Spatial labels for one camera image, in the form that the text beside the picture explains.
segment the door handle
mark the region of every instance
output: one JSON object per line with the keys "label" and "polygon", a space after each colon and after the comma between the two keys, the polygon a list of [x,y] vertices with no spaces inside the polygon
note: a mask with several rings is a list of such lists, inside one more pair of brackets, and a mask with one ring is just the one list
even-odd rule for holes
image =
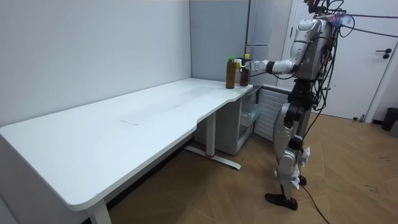
{"label": "door handle", "polygon": [[389,54],[392,52],[392,49],[386,49],[386,50],[377,50],[376,52],[384,52],[386,54]]}

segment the desk surface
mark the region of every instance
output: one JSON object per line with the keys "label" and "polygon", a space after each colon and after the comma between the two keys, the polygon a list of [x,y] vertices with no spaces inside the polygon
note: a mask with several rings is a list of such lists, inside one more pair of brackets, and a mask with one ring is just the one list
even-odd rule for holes
{"label": "desk surface", "polygon": [[188,78],[0,128],[72,210],[101,200],[252,86]]}

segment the baseboard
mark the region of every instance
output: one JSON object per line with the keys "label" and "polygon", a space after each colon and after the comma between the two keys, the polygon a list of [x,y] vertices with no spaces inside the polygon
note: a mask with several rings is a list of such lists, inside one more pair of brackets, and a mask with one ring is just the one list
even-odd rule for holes
{"label": "baseboard", "polygon": [[380,125],[382,125],[382,124],[383,124],[383,121],[374,119],[374,120],[372,121],[372,124],[380,124]]}
{"label": "baseboard", "polygon": [[[185,146],[190,145],[193,142],[193,138],[188,140],[185,144],[183,144],[181,147],[179,147],[176,151],[171,153],[169,156],[167,156],[162,162],[158,163],[154,168],[152,168],[150,171],[148,171],[146,174],[144,174],[142,177],[137,179],[132,185],[128,186],[125,190],[123,190],[120,194],[115,196],[112,200],[110,200],[106,204],[106,208],[111,210],[113,207],[115,207],[119,202],[121,202],[123,199],[125,199],[129,194],[131,194],[134,190],[136,190],[141,184],[143,184],[147,179],[152,177],[158,170],[160,170],[163,166],[165,166],[167,163],[169,163],[174,157],[176,157],[180,152],[182,152],[185,148]],[[84,222],[81,224],[92,224],[90,218],[87,218]]]}

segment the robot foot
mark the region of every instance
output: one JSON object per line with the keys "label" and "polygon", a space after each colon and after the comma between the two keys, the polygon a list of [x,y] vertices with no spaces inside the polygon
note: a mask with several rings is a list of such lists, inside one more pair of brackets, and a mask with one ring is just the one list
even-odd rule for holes
{"label": "robot foot", "polygon": [[274,205],[282,206],[289,208],[291,210],[297,210],[299,205],[297,201],[294,198],[291,198],[290,200],[286,199],[286,196],[283,194],[266,194],[266,200],[270,203],[273,203]]}
{"label": "robot foot", "polygon": [[299,179],[300,179],[300,185],[301,186],[306,186],[307,185],[307,179],[304,176],[300,175]]}

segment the brown bottle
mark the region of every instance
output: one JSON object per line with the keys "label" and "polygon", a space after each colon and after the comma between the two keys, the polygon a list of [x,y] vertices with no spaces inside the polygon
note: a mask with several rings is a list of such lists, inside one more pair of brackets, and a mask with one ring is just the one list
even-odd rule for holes
{"label": "brown bottle", "polygon": [[229,60],[226,64],[226,88],[233,89],[235,88],[235,72],[236,72],[236,63],[234,61],[234,57],[230,56]]}
{"label": "brown bottle", "polygon": [[[242,65],[244,65],[246,62],[250,61],[249,59],[250,55],[245,54],[244,55],[244,60],[242,60]],[[241,86],[248,86],[249,85],[249,70],[246,70],[245,68],[242,68],[241,72],[241,81],[239,82]]]}

